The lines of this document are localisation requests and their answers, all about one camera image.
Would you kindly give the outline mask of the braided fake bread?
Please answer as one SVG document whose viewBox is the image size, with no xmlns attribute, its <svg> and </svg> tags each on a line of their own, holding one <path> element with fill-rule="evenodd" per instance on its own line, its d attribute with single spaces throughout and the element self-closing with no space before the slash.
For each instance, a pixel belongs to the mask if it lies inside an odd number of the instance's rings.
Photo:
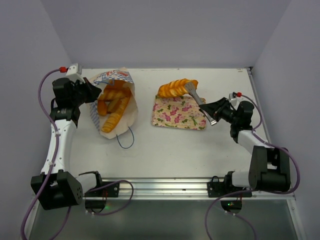
<svg viewBox="0 0 320 240">
<path fill-rule="evenodd" d="M 176 98 L 188 94 L 185 88 L 187 83 L 192 83 L 197 89 L 199 82 L 195 79 L 178 79 L 159 87 L 157 96 L 159 98 Z"/>
</svg>

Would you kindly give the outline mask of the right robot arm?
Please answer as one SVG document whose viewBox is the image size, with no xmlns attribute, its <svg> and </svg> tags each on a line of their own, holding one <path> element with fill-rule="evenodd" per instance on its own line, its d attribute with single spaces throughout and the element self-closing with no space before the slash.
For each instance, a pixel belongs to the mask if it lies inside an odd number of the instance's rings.
<svg viewBox="0 0 320 240">
<path fill-rule="evenodd" d="M 290 189 L 290 159 L 284 149 L 273 147 L 255 135 L 252 116 L 257 108 L 252 100 L 243 100 L 235 109 L 230 101 L 222 99 L 201 104 L 200 110 L 218 122 L 230 123 L 234 142 L 251 154 L 248 171 L 229 171 L 223 178 L 223 192 L 235 196 L 241 189 L 284 193 Z"/>
</svg>

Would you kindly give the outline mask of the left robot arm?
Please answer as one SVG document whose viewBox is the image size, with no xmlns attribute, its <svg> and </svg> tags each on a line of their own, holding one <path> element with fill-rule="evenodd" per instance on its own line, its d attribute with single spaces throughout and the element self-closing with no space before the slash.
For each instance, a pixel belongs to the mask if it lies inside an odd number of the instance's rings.
<svg viewBox="0 0 320 240">
<path fill-rule="evenodd" d="M 45 210 L 79 205 L 84 195 L 81 182 L 70 172 L 73 136 L 78 128 L 80 106 L 98 99 L 101 89 L 87 78 L 72 81 L 67 77 L 52 83 L 56 106 L 51 108 L 51 138 L 40 175 L 31 178 L 31 188 Z"/>
</svg>

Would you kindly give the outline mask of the paper bag with blue pattern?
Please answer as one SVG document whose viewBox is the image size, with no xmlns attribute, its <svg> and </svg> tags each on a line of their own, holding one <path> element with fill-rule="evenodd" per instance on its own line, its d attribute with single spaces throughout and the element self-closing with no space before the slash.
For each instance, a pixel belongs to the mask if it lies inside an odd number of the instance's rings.
<svg viewBox="0 0 320 240">
<path fill-rule="evenodd" d="M 101 72 L 89 79 L 101 93 L 97 100 L 88 103 L 89 117 L 97 132 L 108 140 L 119 140 L 138 117 L 135 84 L 129 71 L 118 68 Z"/>
</svg>

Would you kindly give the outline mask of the metal tongs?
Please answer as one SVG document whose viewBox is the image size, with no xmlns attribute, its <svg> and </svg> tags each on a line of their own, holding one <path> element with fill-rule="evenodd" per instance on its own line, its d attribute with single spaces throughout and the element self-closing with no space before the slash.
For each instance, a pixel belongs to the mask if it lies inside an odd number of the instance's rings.
<svg viewBox="0 0 320 240">
<path fill-rule="evenodd" d="M 199 95 L 196 92 L 196 87 L 192 82 L 188 82 L 184 85 L 184 88 L 187 90 L 188 94 L 193 97 L 195 102 L 198 104 L 198 106 L 203 105 L 202 99 L 199 97 Z M 204 116 L 207 118 L 211 126 L 216 125 L 218 122 L 214 120 L 206 111 L 202 111 Z"/>
</svg>

